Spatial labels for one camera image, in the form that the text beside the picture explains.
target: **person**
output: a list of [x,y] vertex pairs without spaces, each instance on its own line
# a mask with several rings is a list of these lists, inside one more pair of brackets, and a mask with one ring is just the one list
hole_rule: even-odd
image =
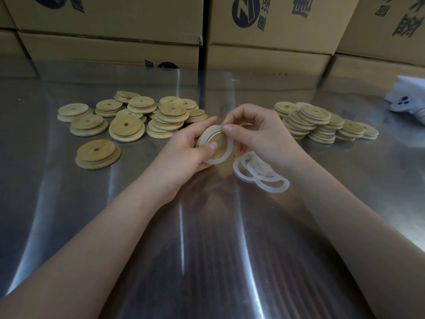
[[[138,179],[1,301],[0,317],[97,318],[152,216],[209,166],[203,161],[217,144],[193,145],[216,120],[176,132]],[[378,318],[424,318],[425,256],[418,247],[307,155],[275,112],[243,104],[222,125],[237,152],[252,148],[291,182]]]

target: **person's right hand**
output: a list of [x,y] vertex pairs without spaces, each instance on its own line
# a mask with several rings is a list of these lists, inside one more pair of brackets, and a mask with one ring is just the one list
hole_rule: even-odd
[[[251,123],[253,130],[240,126],[242,122]],[[242,104],[229,112],[221,125],[223,132],[236,140],[235,151],[250,147],[276,171],[289,167],[306,154],[272,110]]]

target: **reflective surface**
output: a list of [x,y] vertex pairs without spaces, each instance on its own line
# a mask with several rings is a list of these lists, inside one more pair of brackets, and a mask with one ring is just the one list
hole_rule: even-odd
[[[78,138],[57,120],[118,90],[194,99],[219,122],[252,102],[306,101],[373,125],[377,140],[300,145],[364,203],[425,250],[425,128],[362,95],[357,81],[37,62],[2,77],[0,294],[58,251],[139,176],[167,140],[117,143],[114,165],[83,170]],[[1,76],[8,75],[3,71]],[[232,160],[196,174],[152,219],[101,318],[373,318],[343,261],[290,187],[269,194],[233,175]]]

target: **hand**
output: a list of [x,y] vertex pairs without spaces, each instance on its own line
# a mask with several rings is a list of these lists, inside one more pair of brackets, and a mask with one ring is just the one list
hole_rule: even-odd
[[203,161],[214,154],[215,150],[217,150],[217,143],[205,144],[199,148],[194,148],[193,146],[195,139],[206,128],[216,122],[217,117],[210,117],[174,133],[155,160],[142,174],[142,177],[145,178],[144,183],[148,183],[155,188],[155,193],[159,195],[162,204],[173,200],[180,187],[196,171],[211,166],[203,163]]
[[[242,122],[251,123],[251,130],[240,126]],[[223,132],[236,140],[235,152],[241,153],[250,147],[276,171],[306,154],[286,129],[279,115],[272,110],[242,104],[229,112],[221,125]]]

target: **pile of silicone rings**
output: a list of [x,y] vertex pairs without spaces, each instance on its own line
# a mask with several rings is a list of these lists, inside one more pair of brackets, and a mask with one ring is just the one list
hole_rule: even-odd
[[[239,164],[247,170],[247,176],[245,176],[239,170]],[[261,189],[268,191],[269,193],[283,193],[290,186],[288,179],[278,175],[273,171],[272,167],[261,160],[254,151],[247,152],[243,156],[237,158],[233,162],[233,170],[236,176],[245,182],[256,183]],[[280,187],[270,187],[263,183],[266,182],[278,182],[283,181],[284,183]]]

